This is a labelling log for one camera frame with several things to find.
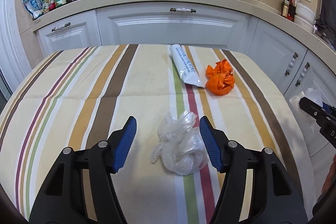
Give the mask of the white tissue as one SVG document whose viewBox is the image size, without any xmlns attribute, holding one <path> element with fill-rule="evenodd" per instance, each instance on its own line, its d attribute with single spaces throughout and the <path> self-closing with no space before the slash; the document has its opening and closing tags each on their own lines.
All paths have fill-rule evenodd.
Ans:
<svg viewBox="0 0 336 224">
<path fill-rule="evenodd" d="M 289 102 L 304 135 L 316 134 L 320 128 L 317 121 L 323 114 L 321 91 L 308 88 L 306 92 L 293 96 Z"/>
</svg>

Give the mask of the orange wrapper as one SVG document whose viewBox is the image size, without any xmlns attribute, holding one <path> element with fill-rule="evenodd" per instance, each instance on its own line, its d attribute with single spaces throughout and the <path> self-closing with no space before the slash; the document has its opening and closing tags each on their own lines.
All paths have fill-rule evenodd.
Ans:
<svg viewBox="0 0 336 224">
<path fill-rule="evenodd" d="M 234 69 L 226 59 L 218 61 L 214 68 L 208 65 L 206 77 L 206 89 L 216 96 L 227 95 L 234 88 Z"/>
</svg>

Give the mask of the clear plastic bag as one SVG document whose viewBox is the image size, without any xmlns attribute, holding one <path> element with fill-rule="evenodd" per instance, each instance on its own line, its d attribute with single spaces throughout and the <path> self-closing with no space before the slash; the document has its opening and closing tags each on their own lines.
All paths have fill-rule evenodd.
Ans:
<svg viewBox="0 0 336 224">
<path fill-rule="evenodd" d="M 178 118 L 167 114 L 158 126 L 158 144 L 153 148 L 150 161 L 160 160 L 163 166 L 176 174 L 187 176 L 208 164 L 208 156 L 197 115 L 184 111 Z"/>
</svg>

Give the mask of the white blue milk powder sachet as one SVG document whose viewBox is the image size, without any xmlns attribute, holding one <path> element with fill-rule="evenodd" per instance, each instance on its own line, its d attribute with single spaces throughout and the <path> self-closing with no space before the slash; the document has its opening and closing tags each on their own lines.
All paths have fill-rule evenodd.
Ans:
<svg viewBox="0 0 336 224">
<path fill-rule="evenodd" d="M 192 62 L 179 44 L 170 46 L 170 53 L 179 74 L 179 78 L 188 85 L 205 88 Z"/>
</svg>

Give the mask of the white stacked bowls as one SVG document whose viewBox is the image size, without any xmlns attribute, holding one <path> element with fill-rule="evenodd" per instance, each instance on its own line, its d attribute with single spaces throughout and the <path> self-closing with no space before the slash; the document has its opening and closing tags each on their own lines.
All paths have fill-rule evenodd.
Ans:
<svg viewBox="0 0 336 224">
<path fill-rule="evenodd" d="M 297 3 L 295 7 L 294 22 L 304 30 L 312 33 L 314 31 L 315 13 L 306 5 Z"/>
</svg>

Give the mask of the red packages behind bottle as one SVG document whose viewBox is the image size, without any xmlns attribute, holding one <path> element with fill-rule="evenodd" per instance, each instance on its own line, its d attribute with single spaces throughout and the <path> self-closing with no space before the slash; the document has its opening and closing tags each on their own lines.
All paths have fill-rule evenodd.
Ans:
<svg viewBox="0 0 336 224">
<path fill-rule="evenodd" d="M 286 18 L 293 22 L 295 15 L 295 0 L 289 0 L 288 15 Z"/>
</svg>

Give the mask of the striped tablecloth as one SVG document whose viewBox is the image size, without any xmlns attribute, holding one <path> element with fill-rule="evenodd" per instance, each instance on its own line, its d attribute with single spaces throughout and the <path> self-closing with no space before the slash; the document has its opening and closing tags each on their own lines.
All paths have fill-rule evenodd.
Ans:
<svg viewBox="0 0 336 224">
<path fill-rule="evenodd" d="M 272 148 L 303 192 L 307 213 L 315 186 L 307 147 L 283 94 L 248 56 L 185 47 L 202 80 L 227 60 L 235 86 L 225 96 L 185 85 L 169 46 L 103 46 L 59 51 L 19 85 L 1 113 L 1 185 L 25 218 L 64 147 L 92 147 L 133 116 L 137 133 L 112 177 L 129 223 L 209 223 L 224 176 L 211 165 L 188 176 L 150 161 L 167 114 L 191 111 L 244 147 Z"/>
</svg>

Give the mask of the dark oil bottle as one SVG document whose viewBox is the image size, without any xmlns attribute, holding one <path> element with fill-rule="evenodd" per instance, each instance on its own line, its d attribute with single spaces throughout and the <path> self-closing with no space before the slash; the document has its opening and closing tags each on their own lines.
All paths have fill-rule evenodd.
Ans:
<svg viewBox="0 0 336 224">
<path fill-rule="evenodd" d="M 284 18 L 287 18 L 288 16 L 289 5 L 290 0 L 283 0 L 281 16 L 283 16 Z"/>
</svg>

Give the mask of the blue white snack bag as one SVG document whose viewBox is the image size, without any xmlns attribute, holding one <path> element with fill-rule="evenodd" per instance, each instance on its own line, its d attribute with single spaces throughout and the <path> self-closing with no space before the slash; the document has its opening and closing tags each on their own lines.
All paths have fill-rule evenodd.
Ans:
<svg viewBox="0 0 336 224">
<path fill-rule="evenodd" d="M 43 15 L 43 5 L 41 0 L 23 0 L 23 4 L 33 20 L 38 19 Z"/>
</svg>

